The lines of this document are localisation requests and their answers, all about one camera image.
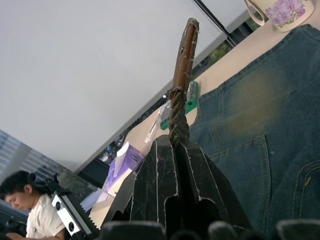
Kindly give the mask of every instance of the purple flower pattern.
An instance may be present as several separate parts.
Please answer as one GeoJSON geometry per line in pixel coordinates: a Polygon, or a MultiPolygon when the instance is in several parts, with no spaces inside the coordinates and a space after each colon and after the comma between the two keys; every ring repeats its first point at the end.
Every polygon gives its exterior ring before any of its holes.
{"type": "Polygon", "coordinates": [[[303,1],[307,0],[277,0],[273,7],[269,7],[265,12],[274,25],[282,28],[286,24],[292,24],[305,14],[303,1]]]}

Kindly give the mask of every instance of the white shirt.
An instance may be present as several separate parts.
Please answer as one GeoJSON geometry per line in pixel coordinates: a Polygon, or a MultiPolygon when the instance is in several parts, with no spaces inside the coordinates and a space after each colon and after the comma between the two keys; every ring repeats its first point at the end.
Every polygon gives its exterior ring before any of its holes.
{"type": "Polygon", "coordinates": [[[43,194],[29,213],[26,237],[32,239],[54,237],[64,228],[65,225],[52,206],[50,197],[43,194]]]}

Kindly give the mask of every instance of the black hair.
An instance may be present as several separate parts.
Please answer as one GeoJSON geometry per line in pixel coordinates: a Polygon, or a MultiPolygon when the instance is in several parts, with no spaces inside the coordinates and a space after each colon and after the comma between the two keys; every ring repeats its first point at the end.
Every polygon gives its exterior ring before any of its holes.
{"type": "Polygon", "coordinates": [[[28,175],[29,172],[21,170],[8,176],[0,186],[0,199],[5,200],[8,195],[22,193],[28,184],[28,175]]]}

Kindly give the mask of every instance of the green object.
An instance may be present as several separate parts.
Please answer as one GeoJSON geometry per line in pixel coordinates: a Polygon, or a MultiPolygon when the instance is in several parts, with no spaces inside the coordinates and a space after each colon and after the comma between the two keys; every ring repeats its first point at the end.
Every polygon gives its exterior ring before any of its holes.
{"type": "MultiPolygon", "coordinates": [[[[197,107],[199,93],[199,84],[196,81],[191,81],[189,84],[189,91],[186,94],[185,114],[191,112],[197,107]]],[[[171,111],[170,101],[163,106],[163,111],[160,115],[160,123],[158,127],[166,130],[169,127],[169,114],[171,111]]]]}

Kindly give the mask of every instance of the jeans pocket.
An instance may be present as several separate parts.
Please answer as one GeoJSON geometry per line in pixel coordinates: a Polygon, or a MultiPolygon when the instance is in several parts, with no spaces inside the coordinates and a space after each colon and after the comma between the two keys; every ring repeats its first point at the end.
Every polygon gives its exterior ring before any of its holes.
{"type": "Polygon", "coordinates": [[[252,227],[265,231],[271,194],[266,138],[256,137],[212,155],[211,160],[228,178],[252,227]]]}
{"type": "Polygon", "coordinates": [[[320,160],[304,165],[296,176],[293,194],[293,219],[319,219],[320,160]]]}

